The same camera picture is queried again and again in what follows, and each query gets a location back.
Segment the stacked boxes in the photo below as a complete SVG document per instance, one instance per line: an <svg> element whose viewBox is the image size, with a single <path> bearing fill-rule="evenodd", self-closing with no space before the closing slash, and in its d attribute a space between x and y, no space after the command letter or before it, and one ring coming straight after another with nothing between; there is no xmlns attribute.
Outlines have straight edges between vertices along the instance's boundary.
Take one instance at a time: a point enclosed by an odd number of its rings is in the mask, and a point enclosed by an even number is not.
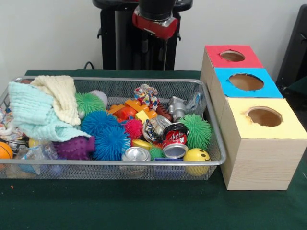
<svg viewBox="0 0 307 230"><path fill-rule="evenodd" d="M249 46L206 46L207 84L227 150L228 190L286 190L307 133Z"/></svg>

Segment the white wall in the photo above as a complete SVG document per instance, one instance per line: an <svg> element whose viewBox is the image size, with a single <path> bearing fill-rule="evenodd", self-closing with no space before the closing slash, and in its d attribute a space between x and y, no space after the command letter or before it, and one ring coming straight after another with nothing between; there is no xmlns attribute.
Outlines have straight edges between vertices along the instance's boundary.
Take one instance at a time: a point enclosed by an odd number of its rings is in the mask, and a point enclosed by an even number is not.
<svg viewBox="0 0 307 230"><path fill-rule="evenodd" d="M176 69L200 70L204 45L253 46L275 79L305 0L194 0L182 13ZM0 0L0 92L28 69L102 67L91 0Z"/></svg>

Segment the green tablecloth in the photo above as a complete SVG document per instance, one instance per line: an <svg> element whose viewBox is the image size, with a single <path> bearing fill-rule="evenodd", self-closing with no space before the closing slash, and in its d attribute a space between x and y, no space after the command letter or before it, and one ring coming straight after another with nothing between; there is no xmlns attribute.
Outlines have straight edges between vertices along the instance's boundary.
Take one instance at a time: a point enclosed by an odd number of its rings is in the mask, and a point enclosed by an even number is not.
<svg viewBox="0 0 307 230"><path fill-rule="evenodd" d="M197 78L199 72L28 71L27 75ZM208 181L1 180L2 229L306 229L307 165L287 191L227 191Z"/></svg>

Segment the wire mesh basket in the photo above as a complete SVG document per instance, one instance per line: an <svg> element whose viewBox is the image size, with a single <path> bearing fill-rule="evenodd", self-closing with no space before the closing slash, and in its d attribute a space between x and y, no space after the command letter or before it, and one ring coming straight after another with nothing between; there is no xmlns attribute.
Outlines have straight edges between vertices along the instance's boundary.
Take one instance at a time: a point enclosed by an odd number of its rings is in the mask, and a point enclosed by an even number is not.
<svg viewBox="0 0 307 230"><path fill-rule="evenodd" d="M158 90L161 103L167 108L172 96L186 102L195 92L202 95L198 115L205 115L211 123L213 133L207 152L211 161L66 161L66 160L0 160L0 178L35 179L143 179L143 180L207 180L217 165L225 162L226 153L207 87L199 80L167 79L124 79L124 78L84 78L76 77L77 92L103 91L108 96L107 109L113 104L123 104L133 99L133 90L146 83ZM0 97L0 106L9 108L7 89ZM205 175L197 177L187 173L189 169L206 168Z"/></svg>

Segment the green spiky ball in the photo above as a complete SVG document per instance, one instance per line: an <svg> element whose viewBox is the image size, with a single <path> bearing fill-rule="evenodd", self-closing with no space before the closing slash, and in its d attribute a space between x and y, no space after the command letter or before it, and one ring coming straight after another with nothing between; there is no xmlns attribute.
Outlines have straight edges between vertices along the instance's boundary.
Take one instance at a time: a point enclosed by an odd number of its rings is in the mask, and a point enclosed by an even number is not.
<svg viewBox="0 0 307 230"><path fill-rule="evenodd" d="M149 150L151 160L154 161L155 158L164 158L163 151L161 148L158 147L152 147Z"/></svg>
<svg viewBox="0 0 307 230"><path fill-rule="evenodd" d="M87 116L95 111L105 111L106 107L104 103L94 94L91 93L76 93L75 95L78 111L83 111Z"/></svg>
<svg viewBox="0 0 307 230"><path fill-rule="evenodd" d="M195 114L185 115L180 120L189 129L188 147L189 149L207 150L211 140L211 125Z"/></svg>

